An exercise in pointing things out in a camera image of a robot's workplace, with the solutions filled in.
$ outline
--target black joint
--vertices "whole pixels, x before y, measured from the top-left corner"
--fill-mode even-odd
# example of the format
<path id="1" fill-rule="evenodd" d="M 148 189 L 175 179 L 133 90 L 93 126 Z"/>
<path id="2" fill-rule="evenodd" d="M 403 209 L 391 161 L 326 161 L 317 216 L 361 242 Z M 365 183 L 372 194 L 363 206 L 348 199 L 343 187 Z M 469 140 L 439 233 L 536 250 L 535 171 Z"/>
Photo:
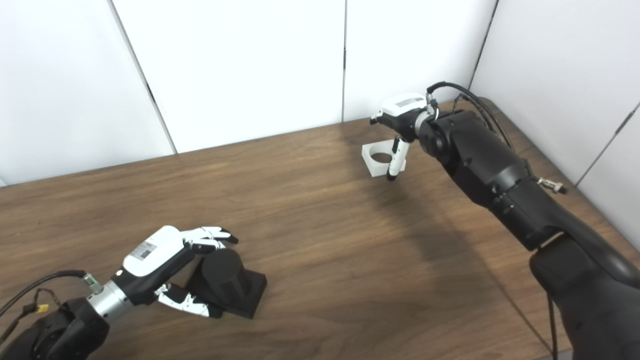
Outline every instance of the black joint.
<path id="1" fill-rule="evenodd" d="M 400 136 L 396 136 L 394 139 L 394 144 L 391 146 L 391 152 L 394 154 L 398 151 L 398 145 L 400 144 Z"/>
<path id="2" fill-rule="evenodd" d="M 394 181 L 394 180 L 396 180 L 397 177 L 398 177 L 398 175 L 395 175 L 395 176 L 391 175 L 391 174 L 389 174 L 389 171 L 387 171 L 387 180 Z"/>

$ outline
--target wood grain surface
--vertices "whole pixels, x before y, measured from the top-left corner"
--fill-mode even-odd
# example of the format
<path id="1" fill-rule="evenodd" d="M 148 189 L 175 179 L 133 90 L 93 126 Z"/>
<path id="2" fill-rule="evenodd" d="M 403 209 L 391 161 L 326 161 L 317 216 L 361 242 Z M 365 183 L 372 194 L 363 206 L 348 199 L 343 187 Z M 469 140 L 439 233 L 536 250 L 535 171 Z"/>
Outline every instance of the wood grain surface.
<path id="1" fill-rule="evenodd" d="M 538 175 L 564 180 L 499 117 Z M 0 188 L 0 302 L 65 268 L 106 281 L 162 225 L 220 225 L 240 239 L 245 267 L 268 277 L 255 319 L 143 306 L 112 326 L 91 359 L 548 355 L 530 254 L 417 144 L 395 182 L 371 178 L 361 146 L 393 135 L 359 120 Z M 638 264 L 579 192 L 558 200 Z M 62 299 L 88 294 L 76 279 L 47 287 Z"/>

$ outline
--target wall seam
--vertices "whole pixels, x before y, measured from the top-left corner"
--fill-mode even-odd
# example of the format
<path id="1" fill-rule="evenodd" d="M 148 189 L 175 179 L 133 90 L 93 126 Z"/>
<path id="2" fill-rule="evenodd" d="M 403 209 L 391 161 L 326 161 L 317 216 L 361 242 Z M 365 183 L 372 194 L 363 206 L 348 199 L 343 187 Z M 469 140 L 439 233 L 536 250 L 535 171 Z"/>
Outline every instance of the wall seam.
<path id="1" fill-rule="evenodd" d="M 143 84 L 145 85 L 145 88 L 147 89 L 147 95 L 149 96 L 152 106 L 156 111 L 156 116 L 158 117 L 158 121 L 160 121 L 160 126 L 162 126 L 164 135 L 166 136 L 166 139 L 169 142 L 169 146 L 171 147 L 171 150 L 173 151 L 174 155 L 178 154 L 178 150 L 175 148 L 175 143 L 173 142 L 173 138 L 171 137 L 169 128 L 167 127 L 166 122 L 164 121 L 164 117 L 160 112 L 160 108 L 158 107 L 158 104 L 156 102 L 156 97 L 154 96 L 153 92 L 151 91 L 151 87 L 147 82 L 147 77 L 145 76 L 145 73 L 142 71 L 142 67 L 140 66 L 140 62 L 138 61 L 138 56 L 136 55 L 136 52 L 134 51 L 133 46 L 131 45 L 131 41 L 129 40 L 129 36 L 127 35 L 124 25 L 122 24 L 122 20 L 120 18 L 120 15 L 118 14 L 118 10 L 116 10 L 115 5 L 113 4 L 113 0 L 107 0 L 107 1 L 109 3 L 109 7 L 111 8 L 111 13 L 113 14 L 113 18 L 115 19 L 116 24 L 118 25 L 118 29 L 120 29 L 120 34 L 122 35 L 124 42 L 127 44 L 127 48 L 129 49 L 129 54 L 131 55 L 131 59 L 133 60 L 133 63 L 136 66 L 136 69 L 138 70 L 138 74 L 140 75 L 140 78 Z"/>
<path id="2" fill-rule="evenodd" d="M 613 140 L 617 137 L 618 134 L 620 134 L 620 131 L 622 131 L 622 129 L 629 123 L 629 120 L 634 116 L 634 114 L 636 113 L 636 111 L 638 110 L 638 107 L 640 107 L 640 101 L 636 104 L 636 106 L 634 107 L 633 110 L 631 110 L 631 112 L 627 115 L 627 117 L 625 117 L 624 120 L 622 120 L 622 122 L 620 123 L 620 125 L 618 126 L 618 128 L 616 129 L 616 131 L 613 133 L 613 136 L 611 136 L 611 139 L 609 139 L 609 141 L 607 142 L 607 145 L 605 145 L 605 147 L 602 149 L 602 151 L 600 151 L 600 153 L 598 154 L 598 156 L 596 156 L 596 158 L 593 160 L 593 162 L 589 165 L 589 167 L 587 168 L 587 170 L 584 172 L 584 174 L 582 176 L 580 176 L 580 179 L 578 179 L 578 181 L 576 181 L 575 183 L 575 187 L 577 188 L 578 185 L 580 185 L 580 183 L 582 182 L 582 180 L 584 180 L 584 178 L 587 176 L 587 174 L 589 173 L 589 171 L 591 171 L 591 169 L 594 167 L 594 165 L 596 165 L 596 163 L 598 162 L 598 160 L 600 160 L 600 158 L 602 157 L 602 155 L 604 155 L 604 153 L 607 151 L 607 149 L 609 148 L 609 146 L 613 143 Z"/>
<path id="3" fill-rule="evenodd" d="M 486 33 L 484 33 L 484 39 L 482 40 L 482 46 L 480 47 L 480 53 L 478 54 L 478 59 L 476 60 L 476 66 L 474 67 L 473 73 L 471 73 L 471 80 L 469 80 L 468 89 L 471 89 L 471 84 L 474 82 L 474 78 L 476 77 L 476 71 L 478 70 L 478 65 L 480 64 L 480 58 L 482 57 L 482 52 L 484 51 L 484 45 L 486 44 L 486 39 L 489 37 L 489 31 L 491 30 L 491 25 L 493 24 L 493 18 L 495 17 L 495 11 L 498 8 L 498 3 L 500 0 L 495 0 L 495 6 L 493 7 L 493 12 L 491 13 L 491 19 L 489 20 L 489 25 L 486 27 Z"/>
<path id="4" fill-rule="evenodd" d="M 340 122 L 344 122 L 344 91 L 346 88 L 347 78 L 347 3 L 349 0 L 344 0 L 344 41 L 342 48 L 342 113 L 340 115 Z"/>

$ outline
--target black square base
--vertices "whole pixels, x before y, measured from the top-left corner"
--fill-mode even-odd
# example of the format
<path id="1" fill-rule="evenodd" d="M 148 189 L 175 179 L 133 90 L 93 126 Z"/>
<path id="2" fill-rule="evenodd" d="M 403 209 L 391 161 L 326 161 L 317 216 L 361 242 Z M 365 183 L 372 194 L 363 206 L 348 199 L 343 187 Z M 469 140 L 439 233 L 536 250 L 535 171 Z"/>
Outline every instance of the black square base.
<path id="1" fill-rule="evenodd" d="M 193 276 L 187 283 L 187 290 L 200 300 L 215 305 L 228 313 L 252 319 L 258 304 L 260 304 L 264 289 L 267 287 L 267 277 L 259 272 L 245 270 L 246 278 L 250 283 L 249 293 L 244 299 L 234 304 L 226 304 L 216 297 L 209 287 L 209 283 L 202 274 L 202 261 L 200 261 Z"/>

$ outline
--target label sticker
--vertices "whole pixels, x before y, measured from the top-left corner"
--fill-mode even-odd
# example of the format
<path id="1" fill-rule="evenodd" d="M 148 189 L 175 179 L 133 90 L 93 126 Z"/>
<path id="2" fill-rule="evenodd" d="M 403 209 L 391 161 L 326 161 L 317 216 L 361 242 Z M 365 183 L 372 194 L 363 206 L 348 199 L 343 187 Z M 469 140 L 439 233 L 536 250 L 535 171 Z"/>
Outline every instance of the label sticker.
<path id="1" fill-rule="evenodd" d="M 142 261 L 146 259 L 147 256 L 149 256 L 149 254 L 151 254 L 156 248 L 157 248 L 156 245 L 150 242 L 144 241 L 143 243 L 138 245 L 138 247 L 136 247 L 136 249 L 133 250 L 129 255 Z"/>

